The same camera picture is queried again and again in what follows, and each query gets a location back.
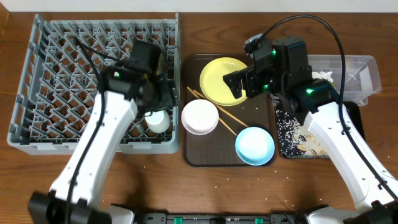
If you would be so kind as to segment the grey plastic dish rack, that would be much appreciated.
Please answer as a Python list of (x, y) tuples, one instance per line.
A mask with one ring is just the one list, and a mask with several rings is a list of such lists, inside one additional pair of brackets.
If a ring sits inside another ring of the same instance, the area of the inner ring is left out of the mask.
[(158, 45), (167, 78), (180, 81), (180, 21), (122, 19), (46, 21), (34, 18), (7, 134), (7, 143), (32, 155), (71, 154), (93, 111), (96, 77), (74, 43), (91, 47), (98, 68), (130, 55), (135, 40)]

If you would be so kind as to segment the black waste tray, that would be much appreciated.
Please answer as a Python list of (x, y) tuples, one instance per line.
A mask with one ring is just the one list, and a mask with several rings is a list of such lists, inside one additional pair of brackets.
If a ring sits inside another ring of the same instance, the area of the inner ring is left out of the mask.
[(343, 105), (340, 119), (334, 101), (305, 112), (300, 120), (282, 110), (282, 105), (277, 106), (276, 115), (280, 154), (286, 159), (327, 158), (330, 152), (334, 161), (345, 161), (356, 155), (356, 142), (364, 141), (355, 125), (361, 118), (350, 117)]

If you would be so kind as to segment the small pale green cup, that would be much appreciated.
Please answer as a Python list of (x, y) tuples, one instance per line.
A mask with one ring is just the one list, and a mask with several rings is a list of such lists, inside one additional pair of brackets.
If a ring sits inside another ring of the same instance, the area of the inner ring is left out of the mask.
[(171, 124), (170, 116), (165, 110), (146, 112), (144, 118), (148, 128), (154, 133), (165, 132)]

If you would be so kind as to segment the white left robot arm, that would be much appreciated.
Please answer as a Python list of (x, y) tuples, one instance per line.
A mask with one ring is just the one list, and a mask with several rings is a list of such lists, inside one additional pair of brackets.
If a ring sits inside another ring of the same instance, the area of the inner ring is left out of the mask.
[(35, 191), (28, 203), (34, 223), (134, 223), (122, 205), (101, 210), (104, 181), (128, 126), (136, 119), (180, 104), (166, 79), (167, 62), (155, 44), (135, 40), (130, 56), (95, 70), (98, 94), (78, 145), (47, 194)]

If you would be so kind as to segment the light blue bowl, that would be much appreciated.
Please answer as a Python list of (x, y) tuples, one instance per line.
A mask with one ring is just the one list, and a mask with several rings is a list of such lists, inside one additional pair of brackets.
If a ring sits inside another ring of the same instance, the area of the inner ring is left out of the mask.
[(259, 127), (243, 129), (236, 137), (235, 151), (238, 157), (251, 166), (268, 164), (275, 155), (275, 143), (271, 134)]

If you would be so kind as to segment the wooden chopstick upper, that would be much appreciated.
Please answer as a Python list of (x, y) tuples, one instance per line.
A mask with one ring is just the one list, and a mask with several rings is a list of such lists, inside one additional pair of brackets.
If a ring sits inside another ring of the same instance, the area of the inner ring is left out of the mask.
[[(199, 93), (198, 91), (193, 90), (193, 92), (196, 93), (198, 96), (200, 96), (200, 97), (202, 97), (202, 98), (208, 100), (207, 97), (205, 97), (204, 95), (202, 95), (202, 94)], [(238, 123), (242, 124), (243, 126), (245, 126), (245, 127), (247, 127), (247, 128), (249, 127), (246, 123), (244, 123), (243, 121), (241, 121), (240, 119), (238, 119), (237, 117), (235, 117), (234, 115), (232, 115), (231, 113), (229, 113), (228, 111), (226, 111), (225, 109), (223, 109), (221, 106), (219, 106), (219, 105), (217, 105), (217, 104), (215, 104), (215, 103), (213, 103), (213, 104), (214, 104), (218, 109), (220, 109), (223, 113), (227, 114), (229, 117), (231, 117), (232, 119), (234, 119), (234, 120), (237, 121)]]

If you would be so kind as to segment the yellow plate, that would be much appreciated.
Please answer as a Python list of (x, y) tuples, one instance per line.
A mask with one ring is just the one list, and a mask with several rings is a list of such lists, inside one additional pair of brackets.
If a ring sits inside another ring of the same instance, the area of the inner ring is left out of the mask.
[(231, 58), (221, 57), (212, 60), (201, 71), (200, 88), (202, 93), (212, 102), (221, 106), (234, 106), (244, 102), (247, 96), (242, 90), (242, 96), (235, 98), (223, 81), (223, 76), (246, 68), (247, 65), (242, 61)]

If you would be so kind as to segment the clear plastic waste bin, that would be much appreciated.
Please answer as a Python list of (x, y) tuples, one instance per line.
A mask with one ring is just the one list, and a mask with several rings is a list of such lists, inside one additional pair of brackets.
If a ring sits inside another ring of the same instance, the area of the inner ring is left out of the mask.
[[(368, 97), (382, 90), (379, 70), (374, 57), (370, 55), (347, 55), (344, 101), (352, 101), (359, 106), (368, 103)], [(330, 72), (332, 85), (339, 91), (341, 87), (340, 55), (309, 55), (312, 72)]]

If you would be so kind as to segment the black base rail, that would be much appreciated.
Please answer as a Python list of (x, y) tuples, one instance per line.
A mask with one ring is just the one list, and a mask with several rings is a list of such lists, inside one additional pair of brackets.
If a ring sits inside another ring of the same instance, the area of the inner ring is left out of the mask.
[(203, 215), (167, 214), (161, 212), (138, 214), (120, 205), (110, 205), (107, 210), (113, 223), (141, 224), (261, 224), (261, 223), (343, 223), (358, 216), (357, 212), (321, 206), (309, 213), (276, 212), (265, 215)]

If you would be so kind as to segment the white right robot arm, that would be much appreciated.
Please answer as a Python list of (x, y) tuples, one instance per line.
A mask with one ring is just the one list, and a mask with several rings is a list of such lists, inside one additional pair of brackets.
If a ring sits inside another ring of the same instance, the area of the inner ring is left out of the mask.
[(326, 79), (313, 78), (300, 37), (269, 42), (264, 35), (246, 41), (253, 65), (224, 75), (233, 96), (273, 94), (283, 109), (314, 135), (347, 185), (355, 212), (317, 208), (305, 223), (397, 223), (397, 179), (379, 162), (352, 124), (343, 95)]

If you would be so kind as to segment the dark brown serving tray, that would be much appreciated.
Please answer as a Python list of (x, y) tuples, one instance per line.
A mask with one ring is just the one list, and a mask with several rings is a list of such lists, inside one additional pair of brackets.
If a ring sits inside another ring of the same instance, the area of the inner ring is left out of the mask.
[[(220, 57), (232, 57), (246, 65), (252, 64), (252, 59), (244, 54), (192, 54), (183, 63), (182, 86), (201, 91), (201, 71), (207, 63)], [(224, 109), (248, 126), (265, 129), (272, 136), (273, 142), (277, 143), (275, 108), (267, 94), (246, 99), (235, 106), (225, 106)], [(236, 153), (236, 136), (233, 134), (240, 133), (244, 126), (222, 111), (219, 115), (228, 127), (218, 123), (212, 132), (201, 136), (184, 131), (183, 157), (187, 164), (193, 167), (247, 166)]]

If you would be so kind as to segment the rice and food scraps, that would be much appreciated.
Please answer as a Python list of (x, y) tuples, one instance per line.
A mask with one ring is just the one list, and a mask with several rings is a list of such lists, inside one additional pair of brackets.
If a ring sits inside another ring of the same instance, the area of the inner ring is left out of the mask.
[(292, 114), (276, 109), (277, 136), (280, 154), (285, 159), (328, 159), (329, 156)]

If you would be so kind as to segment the white tissue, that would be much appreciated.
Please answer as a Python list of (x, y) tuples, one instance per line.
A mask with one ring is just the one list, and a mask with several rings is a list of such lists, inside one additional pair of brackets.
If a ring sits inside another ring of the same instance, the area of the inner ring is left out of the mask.
[(333, 83), (333, 79), (331, 77), (332, 74), (333, 74), (332, 71), (330, 71), (330, 72), (323, 72), (323, 71), (312, 72), (312, 78), (325, 79), (325, 80), (328, 80), (330, 83)]

